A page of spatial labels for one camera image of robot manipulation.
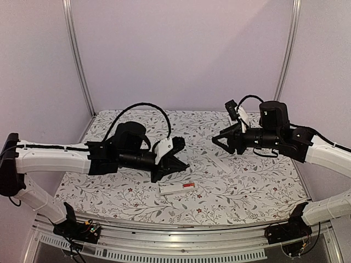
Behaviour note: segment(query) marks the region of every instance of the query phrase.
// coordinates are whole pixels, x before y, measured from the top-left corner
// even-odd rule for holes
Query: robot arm
[[[242,121],[245,114],[243,109],[238,110],[240,106],[234,101],[227,102],[225,106],[231,119],[238,123],[220,131],[212,141],[227,152],[233,154],[236,151],[241,155],[248,147],[272,149],[274,154],[274,150],[278,150],[279,154],[299,162],[317,164],[351,178],[351,150],[333,144],[310,127],[290,124],[284,103],[266,101],[260,104],[261,128],[251,128]],[[220,142],[220,139],[226,139],[227,144]],[[349,214],[351,190],[322,201],[305,202],[296,206],[288,223],[267,228],[268,241],[276,243],[299,238],[306,233],[311,234],[311,225]]]
[[[73,207],[56,201],[27,173],[33,171],[71,171],[88,175],[116,173],[119,167],[151,172],[151,182],[185,170],[188,165],[174,155],[185,147],[181,137],[165,138],[152,151],[146,129],[139,123],[121,123],[114,136],[102,142],[75,145],[36,144],[8,136],[0,154],[0,195],[16,198],[46,216],[54,233],[66,238],[96,243],[99,224],[77,222]],[[145,141],[148,149],[141,149]]]

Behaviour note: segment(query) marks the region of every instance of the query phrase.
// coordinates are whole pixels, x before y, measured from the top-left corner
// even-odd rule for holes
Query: wire
[[[302,256],[302,255],[305,255],[305,254],[307,254],[307,253],[310,253],[311,250],[314,249],[314,247],[317,245],[319,236],[320,236],[320,222],[318,223],[318,235],[317,235],[316,241],[314,242],[313,246],[312,246],[308,251],[306,251],[305,253],[302,253],[301,256]]]
[[[241,105],[245,100],[247,100],[247,99],[249,99],[249,98],[257,99],[257,100],[259,100],[261,103],[264,102],[259,96],[256,96],[256,95],[246,95],[245,97],[243,97],[243,98],[240,100],[239,104],[237,105],[236,112],[238,111],[240,105]]]
[[[160,107],[158,107],[158,106],[155,105],[155,104],[152,104],[152,103],[149,103],[149,102],[140,102],[140,103],[136,103],[136,104],[133,104],[133,105],[131,105],[131,106],[125,108],[123,111],[120,112],[120,114],[117,115],[117,117],[116,117],[116,118],[114,119],[114,121],[112,122],[112,124],[111,124],[109,130],[107,131],[107,133],[106,133],[106,135],[105,135],[105,137],[104,137],[104,139],[103,139],[103,142],[106,141],[106,140],[108,139],[110,132],[111,132],[112,129],[114,128],[116,122],[121,118],[121,116],[122,116],[123,114],[125,114],[127,111],[129,111],[130,109],[135,108],[135,107],[138,107],[138,106],[150,106],[150,107],[152,107],[152,108],[155,108],[155,109],[159,110],[159,111],[163,114],[163,116],[165,117],[166,122],[167,122],[167,125],[168,125],[168,135],[167,135],[167,138],[169,138],[169,137],[171,136],[171,132],[172,132],[172,129],[171,129],[171,122],[169,121],[169,118],[168,118],[167,114],[164,112],[164,110],[161,109]]]
[[[292,124],[290,123],[290,126],[293,126],[295,128],[307,128],[307,129],[311,129],[316,135],[318,135],[322,140],[324,140],[325,142],[327,142],[328,144],[333,145],[336,148],[339,148],[341,150],[347,151],[347,152],[351,152],[350,148],[347,148],[345,146],[339,145],[339,144],[335,144],[334,142],[332,142],[331,140],[325,138],[323,135],[321,135],[317,130],[311,128],[311,127],[306,127],[306,126],[300,126],[300,125],[296,125],[296,124]]]
[[[260,157],[278,158],[278,153],[275,152],[273,149],[272,149],[272,151],[271,151],[272,155],[263,155],[263,154],[261,154],[261,153],[256,152],[255,150],[256,150],[256,148],[253,148],[253,149],[252,149],[252,152],[253,152],[255,155],[258,155],[258,156],[260,156]]]
[[[59,231],[60,232],[60,234],[61,234],[61,236],[63,236],[63,238],[70,244],[70,249],[71,249],[71,258],[75,261],[75,262],[77,262],[77,263],[80,263],[78,260],[76,260],[75,258],[74,258],[74,256],[73,256],[73,251],[72,251],[72,248],[76,251],[76,253],[77,253],[77,255],[81,258],[81,260],[82,260],[82,262],[83,263],[87,263],[86,261],[85,261],[85,259],[83,258],[83,256],[81,255],[81,253],[79,252],[79,250],[77,249],[77,247],[76,247],[76,243],[74,242],[74,241],[72,241],[72,239],[70,239],[70,238],[67,238],[66,236],[65,236],[65,234],[61,231],[61,229],[59,229],[58,227],[56,227],[56,225],[49,219],[49,221],[51,222],[51,224],[54,226],[54,228],[57,230],[57,231]]]
[[[21,200],[20,200],[20,202],[18,204],[16,204],[15,202],[13,202],[11,196],[9,196],[9,199],[10,199],[11,203],[13,203],[17,207],[20,207],[22,205],[22,201]]]
[[[28,144],[28,145],[15,145],[10,148],[7,148],[2,153],[0,153],[0,159],[10,150],[16,148],[38,148],[38,149],[58,149],[58,150],[65,150],[65,151],[77,151],[77,152],[89,152],[91,149],[89,148],[76,148],[71,146],[61,146],[61,145],[39,145],[39,144]]]
[[[10,148],[7,148],[6,150],[4,150],[2,153],[0,153],[0,159],[5,155],[5,153],[7,153],[8,151],[10,150],[13,150],[15,148],[23,148],[24,145],[15,145],[15,146],[12,146]]]

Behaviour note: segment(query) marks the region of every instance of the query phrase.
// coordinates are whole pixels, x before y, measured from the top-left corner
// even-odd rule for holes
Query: red label
[[[195,183],[193,183],[193,182],[190,182],[190,183],[188,183],[188,184],[183,184],[183,188],[186,188],[186,187],[195,187]]]

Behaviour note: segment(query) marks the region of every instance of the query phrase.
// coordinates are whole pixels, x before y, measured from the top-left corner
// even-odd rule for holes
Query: floral tablecloth
[[[84,137],[101,140],[118,111],[101,111]],[[56,198],[75,210],[100,216],[178,225],[231,225],[287,219],[297,203],[307,199],[291,160],[262,158],[252,149],[230,155],[211,142],[228,127],[226,112],[167,111],[172,136],[185,138],[186,149],[177,156],[190,164],[187,171],[165,176],[162,184],[195,182],[199,188],[160,196],[150,173],[122,168],[116,174],[88,176],[66,173]],[[259,116],[250,113],[252,125]],[[120,122],[137,121],[147,128],[153,144],[167,134],[157,111],[131,110]],[[217,166],[211,156],[230,169]]]

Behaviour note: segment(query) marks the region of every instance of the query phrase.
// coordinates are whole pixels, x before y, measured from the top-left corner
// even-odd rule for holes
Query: lavender wall
[[[89,121],[66,32],[62,1],[0,2],[0,145],[7,135],[77,142]],[[33,178],[53,194],[61,174]],[[0,262],[20,262],[35,214],[0,197]]]
[[[273,98],[292,2],[72,1],[95,108],[224,110],[249,93]]]
[[[302,1],[292,60],[281,100],[293,123],[314,127],[351,147],[351,2]],[[351,179],[299,165],[314,200],[351,188]],[[351,220],[333,221],[345,262],[351,259]]]

